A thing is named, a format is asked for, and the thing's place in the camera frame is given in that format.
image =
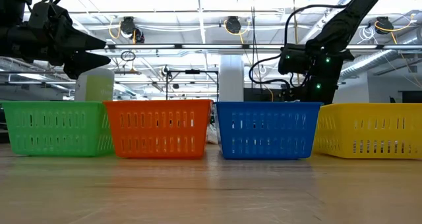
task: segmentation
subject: white column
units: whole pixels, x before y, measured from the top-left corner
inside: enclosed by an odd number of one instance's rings
[[[220,63],[220,101],[243,101],[243,61],[241,55],[222,55]]]

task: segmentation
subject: white cylinder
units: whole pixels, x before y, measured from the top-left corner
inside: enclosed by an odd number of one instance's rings
[[[76,81],[75,101],[111,101],[113,86],[113,71],[108,69],[86,71]]]

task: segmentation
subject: green basket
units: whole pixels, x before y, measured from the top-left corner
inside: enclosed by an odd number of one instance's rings
[[[97,156],[114,152],[107,111],[100,102],[2,104],[15,154]]]

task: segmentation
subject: basket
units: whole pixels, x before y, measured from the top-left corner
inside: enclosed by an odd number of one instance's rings
[[[101,102],[4,101],[12,151],[18,155],[113,153]]]
[[[218,102],[218,140],[226,159],[311,155],[320,103]]]
[[[345,103],[322,107],[315,152],[343,158],[422,158],[422,104]]]
[[[204,155],[212,100],[104,104],[119,157],[198,159]]]

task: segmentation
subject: ceiling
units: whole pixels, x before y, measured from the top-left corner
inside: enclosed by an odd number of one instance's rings
[[[238,16],[242,24],[242,31],[246,30],[242,35],[245,43],[252,43],[253,31],[248,22],[251,22],[251,6],[255,6],[255,30],[256,40],[258,44],[276,44],[284,43],[284,25],[289,14],[293,11],[293,7],[303,7],[310,4],[344,4],[347,0],[62,0],[60,6],[66,8],[72,19],[74,27],[78,30],[91,34],[97,38],[107,41],[108,44],[130,43],[128,39],[119,37],[113,39],[109,34],[111,32],[117,35],[119,21],[124,16],[135,17],[136,25],[143,31],[145,35],[145,43],[230,43],[240,44],[241,38],[228,34],[224,28],[224,20],[228,16]],[[389,20],[394,23],[395,27],[400,28],[408,25],[412,18],[410,26],[396,33],[396,37],[400,39],[402,34],[417,29],[422,20],[420,14],[420,2],[422,0],[380,0],[372,11],[365,17],[361,23],[362,27],[358,30],[351,44],[375,43],[374,39],[362,40],[360,31],[364,29],[369,22],[374,23],[378,16],[388,16]],[[297,14],[298,27],[295,29],[291,24],[288,30],[288,42],[295,43],[295,33],[299,43],[305,43],[309,38],[315,36],[320,27],[323,26],[321,20],[329,15],[326,9],[316,8],[303,11]],[[376,41],[380,44],[391,43],[391,35],[374,35]],[[110,51],[97,51],[98,53],[110,54]],[[118,67],[115,61],[120,62],[120,51],[115,51],[114,61],[105,68],[111,70],[123,70],[121,63]],[[118,82],[149,82],[159,81],[161,69],[168,66],[174,70],[185,69],[201,69],[201,70],[218,70],[220,66],[220,56],[228,52],[220,52],[216,50],[202,51],[183,51],[178,49],[167,50],[137,50],[138,57],[132,63],[125,66],[125,71],[132,67],[139,74],[116,74],[115,80]],[[245,66],[250,66],[249,61],[252,60],[251,52],[245,54],[242,51],[236,51],[236,54],[243,55]],[[258,58],[263,59],[277,54],[277,52],[259,53]],[[371,54],[371,51],[352,51],[358,57],[360,55]],[[393,65],[401,65],[403,59],[397,59],[392,62]],[[45,62],[37,61],[39,67],[47,68]],[[264,64],[262,71],[267,78],[286,78],[289,75],[281,76],[277,73],[275,66],[277,61],[269,61]],[[374,73],[391,68],[389,64],[380,65],[379,68],[373,69]],[[50,69],[58,73],[60,68]],[[392,72],[403,76],[408,74],[408,69],[403,68]],[[201,85],[182,85],[180,89],[175,91],[184,92],[215,92],[216,85],[212,81],[212,75],[186,75],[180,74],[177,79],[184,82],[201,81]],[[28,77],[14,75],[15,80],[33,80]],[[50,80],[66,81],[65,75],[60,74],[60,78]],[[63,84],[66,89],[73,89],[71,84]],[[150,98],[162,98],[163,85],[126,85],[135,94],[148,96]]]

